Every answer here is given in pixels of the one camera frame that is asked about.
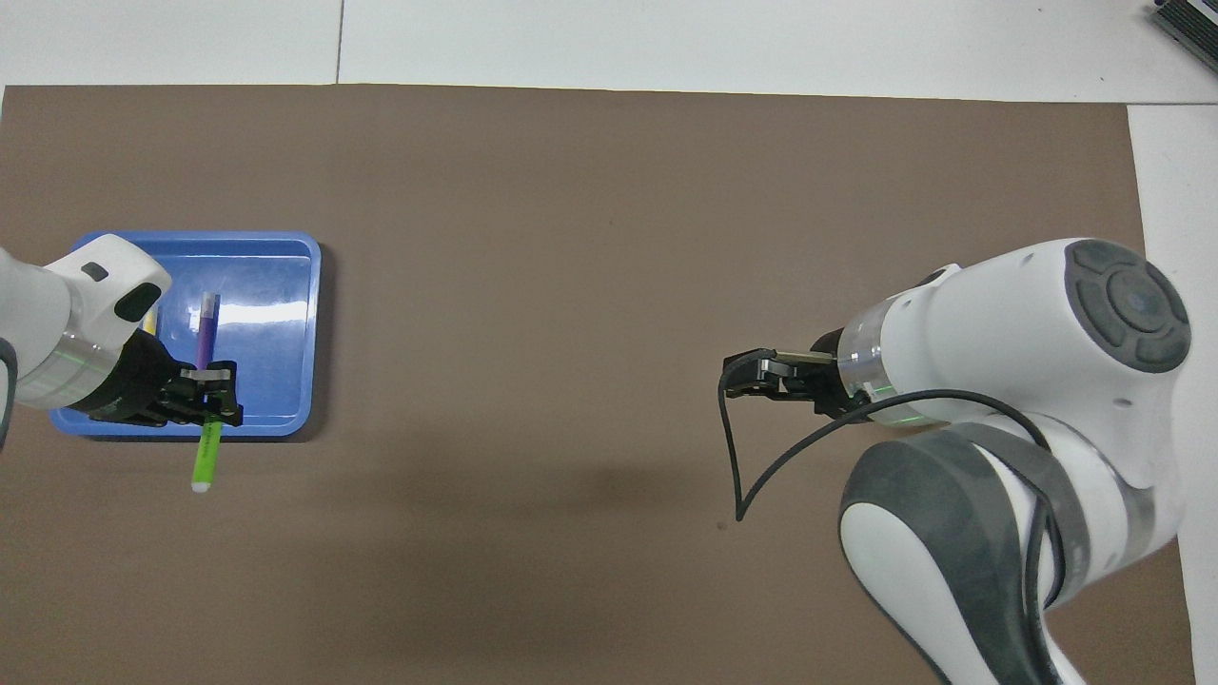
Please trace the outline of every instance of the black cable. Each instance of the black cable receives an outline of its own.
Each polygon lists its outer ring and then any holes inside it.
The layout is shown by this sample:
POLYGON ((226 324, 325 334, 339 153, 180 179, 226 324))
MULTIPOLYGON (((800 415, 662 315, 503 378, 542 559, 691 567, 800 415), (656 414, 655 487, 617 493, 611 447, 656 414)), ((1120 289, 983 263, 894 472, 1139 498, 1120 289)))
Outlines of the black cable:
MULTIPOLYGON (((748 512, 749 506, 753 503, 753 500, 761 490, 761 486, 765 485, 766 481, 769 481, 770 478, 772 478, 773 474, 777 473, 780 468, 786 466, 786 463, 789 462, 792 458, 794 458, 795 455, 806 450, 812 442, 816 442, 817 440, 825 438, 829 433, 833 433, 834 430, 844 425, 854 423, 860 418, 866 418, 878 411, 883 411, 889 407, 895 407, 898 405, 906 405, 909 402, 917 402, 921 400, 965 400, 968 402, 984 405, 1017 423, 1021 428, 1028 431, 1028 435, 1032 436, 1033 442, 1044 449, 1046 452, 1052 452, 1052 450, 1049 449, 1049 440, 1046 440, 1045 434, 1041 433, 1039 428, 1037 428, 1037 424, 1032 423, 1032 419, 1023 416, 1023 413, 1021 413, 1018 410, 1016 410, 1015 407, 1007 405, 1001 400, 990 397, 989 395, 983 395, 980 392, 972 392, 970 390, 951 390, 951 389, 917 390, 914 392, 905 392, 901 395, 896 395, 894 397, 885 397, 883 400, 877 400, 870 405, 859 407, 856 410, 851 410, 842 414, 840 417, 833 419, 831 423, 827 423, 821 428, 814 430, 811 434, 809 434, 799 442, 792 445, 790 449, 788 449, 777 460, 775 460, 773 463, 770 464, 770 467, 765 469, 760 477, 758 477, 756 483, 753 484, 753 488, 749 489, 748 494, 742 496, 743 489, 741 486, 741 468, 736 456, 736 441, 732 438, 732 424, 727 417, 727 379, 728 377, 731 377, 733 372, 736 372, 736 369, 745 364, 756 362, 759 360, 772 360, 776 356, 777 352, 775 350, 754 350, 753 352, 749 352, 739 358, 732 360, 731 363, 723 367, 723 374, 719 378, 719 414, 720 418, 722 418, 723 421, 723 435, 725 438, 727 438, 727 455, 732 463, 732 484, 736 488, 736 520, 744 520, 744 514, 745 512, 748 512)), ((1029 486, 1038 494, 1040 492, 1039 488, 1035 488, 1034 485, 1029 486)))

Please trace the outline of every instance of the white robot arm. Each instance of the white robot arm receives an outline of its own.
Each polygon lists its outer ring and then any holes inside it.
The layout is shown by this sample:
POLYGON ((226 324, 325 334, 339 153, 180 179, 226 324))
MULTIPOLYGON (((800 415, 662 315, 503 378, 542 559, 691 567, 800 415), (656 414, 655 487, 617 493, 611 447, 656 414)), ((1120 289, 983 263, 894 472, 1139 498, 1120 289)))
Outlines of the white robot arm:
POLYGON ((12 403, 164 425, 214 414, 240 425, 236 364, 195 369, 138 330, 172 280, 147 254, 102 235, 37 267, 0 250, 0 446, 12 403))
POLYGON ((944 683, 1083 684, 1041 614, 1175 535, 1169 406, 1189 344, 1168 279, 1112 243, 944 267, 811 352, 726 361, 725 397, 811 400, 837 419, 745 497, 737 477, 737 518, 844 423, 946 423, 859 460, 839 519, 851 569, 944 683))

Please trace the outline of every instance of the brown mat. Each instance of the brown mat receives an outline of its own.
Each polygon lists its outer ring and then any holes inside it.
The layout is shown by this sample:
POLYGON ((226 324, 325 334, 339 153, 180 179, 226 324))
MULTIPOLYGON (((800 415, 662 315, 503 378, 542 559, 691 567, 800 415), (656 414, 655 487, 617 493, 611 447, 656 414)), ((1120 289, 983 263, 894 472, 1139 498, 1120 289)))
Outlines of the brown mat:
MULTIPOLYGON (((720 360, 949 262, 1141 246, 1124 108, 414 87, 10 88, 0 235, 325 246, 304 441, 0 457, 0 681, 934 683, 855 584, 839 433, 731 522, 720 360)), ((737 401, 747 477, 820 419, 737 401)), ((1050 616, 1192 683, 1174 546, 1050 616)))

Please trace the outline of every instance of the gray joint cap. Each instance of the gray joint cap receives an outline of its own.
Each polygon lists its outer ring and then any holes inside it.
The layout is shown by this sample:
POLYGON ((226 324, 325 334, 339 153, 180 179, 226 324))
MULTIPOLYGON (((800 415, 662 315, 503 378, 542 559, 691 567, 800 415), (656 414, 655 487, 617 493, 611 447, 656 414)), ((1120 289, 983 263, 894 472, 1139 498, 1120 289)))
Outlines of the gray joint cap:
POLYGON ((1091 340, 1127 367, 1164 373, 1192 341, 1180 294, 1145 257, 1105 240, 1066 247, 1066 293, 1091 340))

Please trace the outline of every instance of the purple marker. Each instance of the purple marker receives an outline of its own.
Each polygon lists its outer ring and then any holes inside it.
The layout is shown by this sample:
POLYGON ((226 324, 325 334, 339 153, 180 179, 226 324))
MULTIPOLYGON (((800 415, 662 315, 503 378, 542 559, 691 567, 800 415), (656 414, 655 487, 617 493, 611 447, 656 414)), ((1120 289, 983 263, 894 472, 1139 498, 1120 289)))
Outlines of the purple marker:
POLYGON ((199 307, 199 351, 195 356, 195 368, 202 371, 212 363, 216 351, 216 321, 220 311, 218 293, 203 293, 203 303, 199 307))

